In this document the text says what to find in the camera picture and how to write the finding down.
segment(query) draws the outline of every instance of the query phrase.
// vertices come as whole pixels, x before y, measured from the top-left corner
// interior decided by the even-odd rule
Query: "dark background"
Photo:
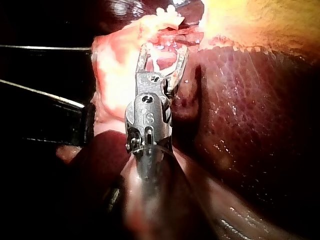
[[[83,19],[86,18],[86,15],[83,12],[88,9],[86,3],[84,1],[75,3],[76,1],[71,0],[0,1],[0,45],[90,47],[94,36],[101,33],[92,27],[93,25],[84,23]],[[22,72],[23,69],[27,70],[28,66],[29,58],[26,51],[23,53],[24,62],[21,62],[23,66],[8,65],[8,63],[17,62],[12,60],[13,55],[9,61],[11,53],[13,52],[10,49],[5,51],[0,49],[0,59],[7,63],[6,65],[0,64],[0,72],[5,73],[6,78],[10,78],[4,80],[19,82],[21,79],[16,78],[28,76],[28,84],[32,84],[35,82],[34,77],[37,77],[42,78],[44,83],[47,81],[47,86],[52,86],[52,89],[59,89],[64,87],[59,82],[73,74],[71,70],[68,70],[71,69],[70,67],[65,67],[68,65],[66,60],[60,60],[64,55],[68,56],[67,52],[49,53],[49,55],[58,56],[50,60],[53,75],[56,78],[61,76],[56,82],[53,82],[54,78],[49,78],[36,65],[30,66],[30,72],[26,74]],[[83,65],[85,53],[73,55],[74,57],[69,54],[66,58],[72,61],[72,66],[76,66],[77,61],[81,61]],[[39,53],[38,58],[40,61],[41,59],[47,61],[47,56],[48,52],[43,51]],[[14,57],[19,58],[19,54],[14,53]],[[59,61],[59,65],[64,64],[64,67],[55,69],[53,64],[55,60]],[[81,85],[79,82],[81,76],[91,74],[91,72],[88,73],[88,69],[82,67],[77,73],[77,78],[72,80],[74,91],[70,89],[69,92],[73,98],[78,98],[74,93],[79,93],[77,88]],[[0,105],[2,106],[0,113],[2,128],[0,130],[1,233],[10,238],[17,236],[63,237],[67,232],[60,224],[61,219],[56,214],[56,203],[63,193],[64,182],[69,175],[69,170],[56,157],[56,144],[19,138],[18,126],[33,118],[28,114],[28,109],[33,110],[29,111],[31,113],[39,106],[30,105],[30,102],[21,95],[4,91],[3,87],[0,89],[0,94],[2,101]],[[84,100],[88,100],[90,92],[85,95]]]

